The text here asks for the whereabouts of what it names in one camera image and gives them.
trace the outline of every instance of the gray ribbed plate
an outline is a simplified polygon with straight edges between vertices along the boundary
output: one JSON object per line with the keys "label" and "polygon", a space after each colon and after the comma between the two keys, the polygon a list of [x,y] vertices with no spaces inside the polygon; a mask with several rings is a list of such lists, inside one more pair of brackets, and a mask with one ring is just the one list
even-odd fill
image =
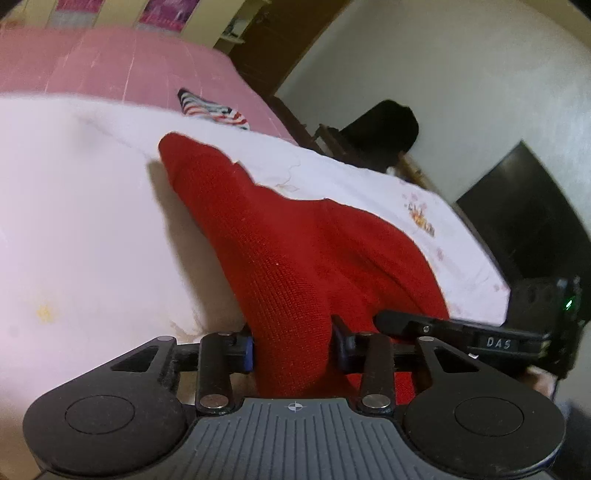
{"label": "gray ribbed plate", "polygon": [[[394,425],[352,411],[342,398],[247,398],[200,420],[185,443],[129,480],[452,480],[420,459]],[[46,472],[40,480],[60,480]],[[537,473],[530,480],[550,480]]]}

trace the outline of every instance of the bed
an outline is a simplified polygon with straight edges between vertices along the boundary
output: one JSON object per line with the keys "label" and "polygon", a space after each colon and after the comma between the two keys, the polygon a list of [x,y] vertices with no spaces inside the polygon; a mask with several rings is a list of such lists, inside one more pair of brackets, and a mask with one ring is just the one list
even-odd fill
{"label": "bed", "polygon": [[[509,289],[443,199],[294,145],[223,54],[140,31],[1,35],[7,478],[36,475],[20,425],[42,393],[158,335],[194,342],[242,324],[215,253],[158,162],[170,131],[217,146],[285,197],[331,198],[392,223],[427,258],[451,315],[504,321]],[[183,116],[182,86],[238,108],[253,131]]]}

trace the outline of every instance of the red fabric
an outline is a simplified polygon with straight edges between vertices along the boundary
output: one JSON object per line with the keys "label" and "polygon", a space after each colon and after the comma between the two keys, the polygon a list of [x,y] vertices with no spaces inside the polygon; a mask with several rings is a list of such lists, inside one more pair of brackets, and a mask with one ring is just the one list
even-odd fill
{"label": "red fabric", "polygon": [[[179,134],[159,145],[170,183],[210,243],[252,329],[264,397],[352,394],[329,362],[330,315],[352,331],[383,309],[448,318],[411,239],[332,200],[290,200],[256,186],[214,147]],[[412,398],[397,378],[397,403]]]}

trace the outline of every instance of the pink picture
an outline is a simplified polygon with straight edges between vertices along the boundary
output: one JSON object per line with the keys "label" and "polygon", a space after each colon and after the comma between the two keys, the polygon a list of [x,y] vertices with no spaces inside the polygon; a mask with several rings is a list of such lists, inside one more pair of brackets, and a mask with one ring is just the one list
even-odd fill
{"label": "pink picture", "polygon": [[59,0],[56,11],[87,12],[97,14],[105,0]]}
{"label": "pink picture", "polygon": [[180,32],[199,0],[150,0],[139,21]]}

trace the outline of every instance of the triangular cutout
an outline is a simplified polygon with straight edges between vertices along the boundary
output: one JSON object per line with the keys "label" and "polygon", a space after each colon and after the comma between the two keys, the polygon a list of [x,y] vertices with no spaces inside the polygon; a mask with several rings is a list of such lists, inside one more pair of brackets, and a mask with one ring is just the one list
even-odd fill
{"label": "triangular cutout", "polygon": [[478,369],[467,362],[463,358],[455,355],[446,348],[438,347],[435,349],[435,356],[439,365],[445,373],[448,374],[461,374],[469,372],[478,372]]}
{"label": "triangular cutout", "polygon": [[113,365],[111,370],[114,372],[145,372],[150,368],[150,364],[157,353],[158,347],[156,345],[149,346],[135,355],[122,360],[118,364]]}

